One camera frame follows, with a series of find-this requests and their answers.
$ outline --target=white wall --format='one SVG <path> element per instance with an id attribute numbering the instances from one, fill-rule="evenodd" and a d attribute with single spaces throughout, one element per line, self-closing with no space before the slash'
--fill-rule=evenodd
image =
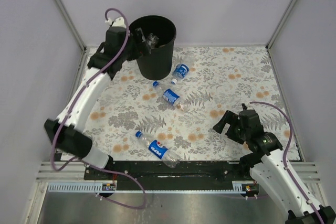
<path id="1" fill-rule="evenodd" d="M 87 45 L 104 41 L 104 11 L 121 9 L 130 21 L 156 14 L 177 27 L 178 44 L 262 44 L 290 0 L 63 0 Z"/>
<path id="2" fill-rule="evenodd" d="M 17 224 L 80 50 L 53 0 L 0 0 L 0 222 Z"/>
<path id="3" fill-rule="evenodd" d="M 336 0 L 299 0 L 271 49 L 303 151 L 336 209 Z"/>

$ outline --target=floral tablecloth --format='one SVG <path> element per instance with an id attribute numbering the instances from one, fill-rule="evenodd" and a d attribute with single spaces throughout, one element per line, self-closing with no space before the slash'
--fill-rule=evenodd
<path id="1" fill-rule="evenodd" d="M 89 57 L 95 49 L 90 49 Z M 115 160 L 158 160 L 137 142 L 136 130 L 156 137 L 175 150 L 182 160 L 238 160 L 249 153 L 240 145 L 210 131 L 226 110 L 239 113 L 241 103 L 266 101 L 283 109 L 268 54 L 264 47 L 175 48 L 173 68 L 185 55 L 196 58 L 187 77 L 175 92 L 191 104 L 181 113 L 169 106 L 153 90 L 153 81 L 140 74 L 136 61 L 125 62 L 120 72 L 102 92 L 86 123 L 85 134 L 94 145 Z M 171 75 L 162 80 L 169 84 Z M 266 131 L 286 145 L 289 127 L 275 109 L 254 104 Z M 299 159 L 293 141 L 288 158 Z"/>

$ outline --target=blue label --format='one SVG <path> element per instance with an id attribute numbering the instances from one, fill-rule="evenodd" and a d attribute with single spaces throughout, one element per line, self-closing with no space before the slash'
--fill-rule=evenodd
<path id="1" fill-rule="evenodd" d="M 177 94 L 175 94 L 171 89 L 167 89 L 164 93 L 163 93 L 163 99 L 166 100 L 168 103 L 170 103 L 171 105 L 174 105 L 174 102 L 180 98 Z"/>
<path id="2" fill-rule="evenodd" d="M 189 72 L 189 67 L 185 64 L 178 64 L 174 72 L 179 73 L 181 77 L 184 78 L 185 75 Z"/>
<path id="3" fill-rule="evenodd" d="M 148 149 L 154 153 L 159 159 L 162 159 L 163 155 L 168 151 L 166 146 L 163 146 L 159 141 L 154 140 Z"/>

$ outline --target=black trash bin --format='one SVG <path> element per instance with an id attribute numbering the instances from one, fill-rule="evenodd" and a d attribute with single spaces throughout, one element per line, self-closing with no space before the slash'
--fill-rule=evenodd
<path id="1" fill-rule="evenodd" d="M 130 25 L 130 31 L 133 33 L 139 27 L 142 28 L 145 37 L 152 33 L 159 38 L 150 55 L 137 59 L 140 72 L 149 80 L 161 80 L 168 76 L 172 69 L 176 27 L 169 19 L 161 16 L 138 18 Z"/>

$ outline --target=water bottle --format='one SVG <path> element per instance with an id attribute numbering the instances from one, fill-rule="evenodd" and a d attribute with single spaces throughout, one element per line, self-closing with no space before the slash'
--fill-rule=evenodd
<path id="1" fill-rule="evenodd" d="M 153 82 L 153 87 L 156 90 L 158 96 L 162 97 L 169 104 L 173 105 L 180 111 L 187 111 L 189 109 L 189 104 L 186 103 L 179 95 L 177 95 L 173 90 L 164 84 L 160 84 L 157 81 Z"/>
<path id="2" fill-rule="evenodd" d="M 179 156 L 175 152 L 163 146 L 151 135 L 143 134 L 141 131 L 138 131 L 136 132 L 135 136 L 139 139 L 143 146 L 148 148 L 155 156 L 161 159 L 166 166 L 175 168 L 175 166 L 180 161 Z"/>
<path id="3" fill-rule="evenodd" d="M 176 68 L 173 72 L 172 84 L 176 84 L 177 81 L 182 80 L 188 73 L 189 68 L 194 64 L 195 57 L 193 55 L 186 55 L 182 62 L 176 65 Z"/>

